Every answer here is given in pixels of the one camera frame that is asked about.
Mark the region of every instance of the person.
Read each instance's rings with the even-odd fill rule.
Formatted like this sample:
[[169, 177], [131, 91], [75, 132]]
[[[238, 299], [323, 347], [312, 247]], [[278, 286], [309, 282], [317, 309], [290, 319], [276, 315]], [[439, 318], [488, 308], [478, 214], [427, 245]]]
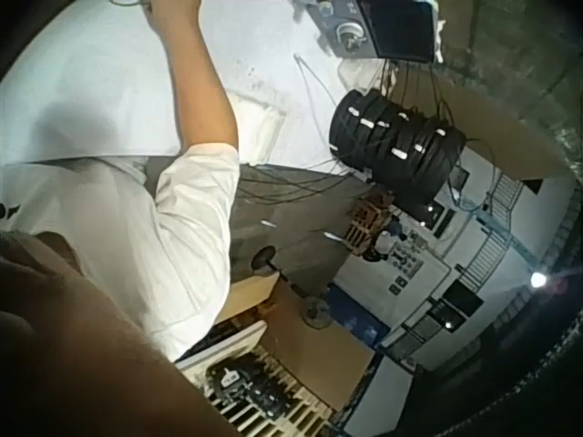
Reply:
[[171, 361], [208, 333], [227, 298], [240, 174], [237, 123], [205, 46], [200, 6], [151, 0], [188, 148], [162, 173], [154, 198], [139, 159], [5, 166], [0, 177], [0, 231], [38, 237]]
[[2, 435], [238, 435], [106, 293], [39, 239], [0, 234], [0, 278]]

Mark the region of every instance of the hand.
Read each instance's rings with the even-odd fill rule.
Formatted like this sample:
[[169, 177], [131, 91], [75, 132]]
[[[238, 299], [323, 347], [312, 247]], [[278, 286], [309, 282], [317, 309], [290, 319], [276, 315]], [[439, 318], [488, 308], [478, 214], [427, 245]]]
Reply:
[[202, 0], [151, 0], [154, 25], [163, 35], [180, 23], [195, 25], [201, 3]]
[[0, 233], [0, 284], [3, 426], [19, 435], [238, 435], [40, 240]]

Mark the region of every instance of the blue panel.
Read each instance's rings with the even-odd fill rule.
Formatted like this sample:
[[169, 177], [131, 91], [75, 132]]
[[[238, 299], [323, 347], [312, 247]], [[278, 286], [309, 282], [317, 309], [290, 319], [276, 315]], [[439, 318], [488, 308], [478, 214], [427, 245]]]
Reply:
[[330, 285], [326, 301], [330, 305], [332, 318], [372, 349], [376, 349], [391, 331], [388, 326], [335, 284]]

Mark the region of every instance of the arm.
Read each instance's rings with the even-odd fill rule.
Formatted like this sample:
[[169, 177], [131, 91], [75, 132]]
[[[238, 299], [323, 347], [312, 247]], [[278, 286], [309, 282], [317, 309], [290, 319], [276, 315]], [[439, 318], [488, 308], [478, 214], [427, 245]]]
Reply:
[[4, 426], [20, 435], [239, 435], [105, 293], [38, 239], [0, 235], [0, 282]]
[[188, 146], [238, 147], [237, 121], [199, 27], [200, 0], [152, 0], [176, 86], [181, 134]]

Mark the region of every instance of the control panel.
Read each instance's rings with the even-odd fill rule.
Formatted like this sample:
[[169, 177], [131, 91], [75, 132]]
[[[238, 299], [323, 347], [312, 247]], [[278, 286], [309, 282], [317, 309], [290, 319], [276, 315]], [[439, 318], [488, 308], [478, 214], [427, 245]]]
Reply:
[[295, 3], [305, 7], [338, 57], [378, 57], [356, 0], [295, 0]]
[[424, 261], [421, 258], [421, 250], [406, 243], [394, 245], [393, 250], [389, 253], [389, 262], [408, 279], [413, 279], [424, 265]]

